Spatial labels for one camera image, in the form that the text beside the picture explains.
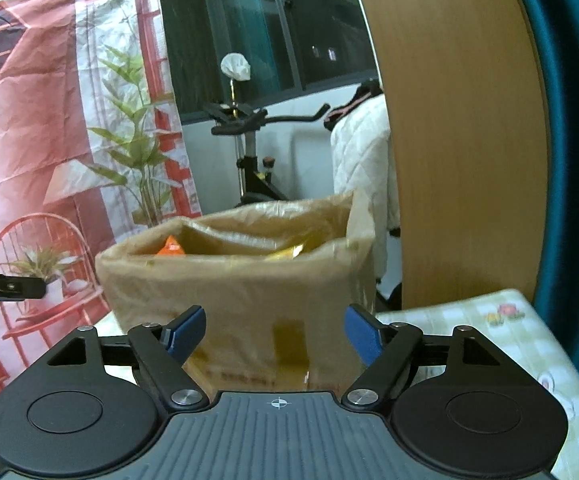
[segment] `ribbed gray surface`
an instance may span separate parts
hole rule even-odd
[[[283,408],[273,402],[283,399]],[[23,477],[7,474],[5,480]],[[331,394],[223,394],[172,418],[141,458],[101,480],[449,480],[414,462],[380,417]]]

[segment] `round black disc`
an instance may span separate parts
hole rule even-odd
[[[0,394],[0,468],[88,476],[140,452],[156,431],[154,402],[135,384],[100,374],[82,386],[37,388],[21,378]]]
[[[549,470],[567,436],[562,407],[539,384],[474,392],[430,379],[396,400],[391,426],[419,462],[462,478]]]

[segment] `crosshair marking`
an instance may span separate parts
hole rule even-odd
[[[279,397],[278,399],[274,399],[271,402],[268,402],[268,404],[271,404],[274,408],[281,409],[287,406],[288,404],[291,404],[291,402],[287,402],[287,400],[281,399]]]

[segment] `bike handlebar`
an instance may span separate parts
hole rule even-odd
[[[235,136],[247,132],[255,132],[266,124],[271,123],[313,123],[322,118],[330,109],[329,104],[325,104],[313,116],[292,116],[283,115],[276,117],[267,117],[268,111],[264,108],[258,110],[251,116],[244,119],[235,119],[229,124],[220,124],[211,129],[212,135],[215,136]]]

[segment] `floral pattern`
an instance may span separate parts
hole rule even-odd
[[[573,407],[573,402],[556,389],[556,381],[554,381],[554,376],[550,372],[544,372],[537,377],[537,381],[544,387],[548,392],[550,392],[556,400],[561,403],[565,413],[567,414],[567,420],[572,421],[576,417],[576,412]]]
[[[500,326],[506,320],[515,321],[524,317],[525,313],[520,311],[515,303],[501,303],[496,312],[485,314],[485,320],[489,326]]]

